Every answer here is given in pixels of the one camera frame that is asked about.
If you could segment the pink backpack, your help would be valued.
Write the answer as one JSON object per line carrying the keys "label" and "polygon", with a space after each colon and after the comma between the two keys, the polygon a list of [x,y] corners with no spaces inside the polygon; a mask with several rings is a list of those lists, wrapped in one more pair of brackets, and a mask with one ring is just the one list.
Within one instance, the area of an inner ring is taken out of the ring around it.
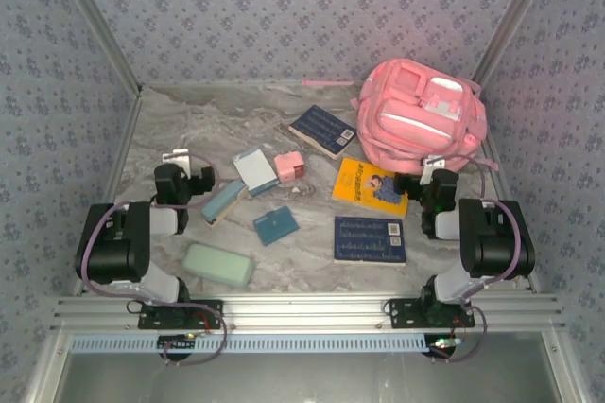
{"label": "pink backpack", "polygon": [[487,134],[479,84],[407,59],[376,66],[352,105],[368,160],[384,170],[420,175],[429,155],[457,172],[477,156]]}

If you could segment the teal wallet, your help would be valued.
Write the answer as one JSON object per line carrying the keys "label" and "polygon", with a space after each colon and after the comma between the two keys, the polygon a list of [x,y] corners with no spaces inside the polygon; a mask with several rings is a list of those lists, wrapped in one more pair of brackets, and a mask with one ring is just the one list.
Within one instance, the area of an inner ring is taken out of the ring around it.
{"label": "teal wallet", "polygon": [[264,246],[268,246],[299,229],[299,224],[287,206],[269,211],[255,219],[253,226]]}

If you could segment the navy blue book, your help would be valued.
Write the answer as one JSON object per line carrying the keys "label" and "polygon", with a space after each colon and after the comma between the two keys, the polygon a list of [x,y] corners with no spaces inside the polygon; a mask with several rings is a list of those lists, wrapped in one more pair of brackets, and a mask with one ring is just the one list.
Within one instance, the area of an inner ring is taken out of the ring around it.
{"label": "navy blue book", "polygon": [[318,105],[312,105],[288,129],[332,159],[337,159],[356,138],[355,128]]}
{"label": "navy blue book", "polygon": [[335,217],[334,260],[404,266],[406,247],[400,219]]}

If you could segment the white and teal box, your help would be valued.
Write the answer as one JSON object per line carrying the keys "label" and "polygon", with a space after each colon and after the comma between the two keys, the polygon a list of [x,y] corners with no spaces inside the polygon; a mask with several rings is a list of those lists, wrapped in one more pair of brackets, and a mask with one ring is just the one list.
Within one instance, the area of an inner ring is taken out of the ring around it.
{"label": "white and teal box", "polygon": [[232,160],[252,197],[256,197],[280,183],[276,172],[258,146],[235,155]]}

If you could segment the grey metal lower shelf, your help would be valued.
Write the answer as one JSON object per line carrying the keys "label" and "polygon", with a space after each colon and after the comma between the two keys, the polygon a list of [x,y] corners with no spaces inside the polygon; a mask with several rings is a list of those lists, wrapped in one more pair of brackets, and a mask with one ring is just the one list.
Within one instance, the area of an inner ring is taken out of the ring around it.
{"label": "grey metal lower shelf", "polygon": [[169,367],[149,335],[60,333],[22,403],[595,403],[568,340],[551,331],[469,334],[449,364],[399,351],[402,340],[303,353],[295,337],[239,335],[216,360]]}

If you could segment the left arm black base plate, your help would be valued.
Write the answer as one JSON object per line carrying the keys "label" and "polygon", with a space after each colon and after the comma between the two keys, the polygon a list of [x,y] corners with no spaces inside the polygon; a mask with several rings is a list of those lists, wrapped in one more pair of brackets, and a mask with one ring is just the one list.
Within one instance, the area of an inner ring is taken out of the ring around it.
{"label": "left arm black base plate", "polygon": [[142,305],[138,328],[141,330],[219,330],[216,316],[198,307]]}

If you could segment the small pink pencil sharpener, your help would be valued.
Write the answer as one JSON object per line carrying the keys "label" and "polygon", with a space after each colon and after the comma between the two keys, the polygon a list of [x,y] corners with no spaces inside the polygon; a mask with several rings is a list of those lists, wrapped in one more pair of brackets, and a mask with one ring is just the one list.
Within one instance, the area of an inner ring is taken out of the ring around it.
{"label": "small pink pencil sharpener", "polygon": [[278,154],[274,164],[281,183],[293,182],[305,174],[303,157],[298,151]]}

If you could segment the mint green pencil case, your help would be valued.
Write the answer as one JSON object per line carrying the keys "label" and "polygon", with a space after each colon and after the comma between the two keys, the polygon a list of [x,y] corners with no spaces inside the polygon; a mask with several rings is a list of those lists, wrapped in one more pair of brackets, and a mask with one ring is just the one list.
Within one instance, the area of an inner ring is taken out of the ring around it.
{"label": "mint green pencil case", "polygon": [[181,264],[197,277],[237,288],[248,285],[254,268],[246,256],[197,243],[188,247]]}

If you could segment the black controller board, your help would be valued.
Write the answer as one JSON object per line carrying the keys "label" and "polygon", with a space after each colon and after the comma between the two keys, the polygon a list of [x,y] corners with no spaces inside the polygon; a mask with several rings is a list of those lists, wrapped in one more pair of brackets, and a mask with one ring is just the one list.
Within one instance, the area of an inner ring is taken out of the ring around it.
{"label": "black controller board", "polygon": [[438,359],[448,359],[454,353],[458,346],[462,345],[462,339],[443,335],[426,335],[426,345],[428,351],[426,356]]}
{"label": "black controller board", "polygon": [[159,351],[188,351],[195,348],[196,337],[192,334],[161,335],[156,341]]}

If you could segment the aluminium corner post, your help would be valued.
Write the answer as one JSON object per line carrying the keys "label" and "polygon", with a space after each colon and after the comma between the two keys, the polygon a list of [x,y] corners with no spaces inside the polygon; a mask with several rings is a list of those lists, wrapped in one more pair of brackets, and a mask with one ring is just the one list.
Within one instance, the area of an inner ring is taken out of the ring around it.
{"label": "aluminium corner post", "polygon": [[95,0],[75,0],[97,43],[130,95],[138,97],[140,83]]}
{"label": "aluminium corner post", "polygon": [[490,76],[533,2],[534,0],[510,0],[472,76],[472,80],[483,88],[487,86]]}

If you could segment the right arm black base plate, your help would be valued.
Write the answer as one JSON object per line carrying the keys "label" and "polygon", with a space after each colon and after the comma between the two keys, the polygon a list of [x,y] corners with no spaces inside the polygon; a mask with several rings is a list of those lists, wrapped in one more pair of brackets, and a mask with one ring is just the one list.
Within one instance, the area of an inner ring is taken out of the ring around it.
{"label": "right arm black base plate", "polygon": [[453,304],[424,303],[420,298],[391,299],[387,308],[394,329],[475,327],[475,317]]}

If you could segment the yellow cartoon book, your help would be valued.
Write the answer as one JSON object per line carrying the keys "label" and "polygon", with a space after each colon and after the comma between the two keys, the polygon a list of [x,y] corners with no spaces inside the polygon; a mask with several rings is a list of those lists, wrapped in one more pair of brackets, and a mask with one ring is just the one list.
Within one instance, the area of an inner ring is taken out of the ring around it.
{"label": "yellow cartoon book", "polygon": [[394,216],[407,213],[407,195],[395,191],[395,173],[352,158],[342,160],[332,197]]}

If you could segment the aluminium front rail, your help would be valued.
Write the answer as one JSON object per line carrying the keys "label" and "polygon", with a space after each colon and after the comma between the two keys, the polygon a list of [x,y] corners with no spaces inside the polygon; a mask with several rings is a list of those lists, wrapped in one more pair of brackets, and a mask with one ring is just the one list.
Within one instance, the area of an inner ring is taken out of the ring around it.
{"label": "aluminium front rail", "polygon": [[[219,295],[223,316],[236,334],[372,333],[391,330],[384,304],[389,293],[234,293]],[[472,299],[486,315],[491,332],[564,330],[568,321],[552,294],[531,291],[480,292]],[[90,294],[60,298],[50,321],[53,330],[121,333],[137,328],[138,317],[118,299]]]}

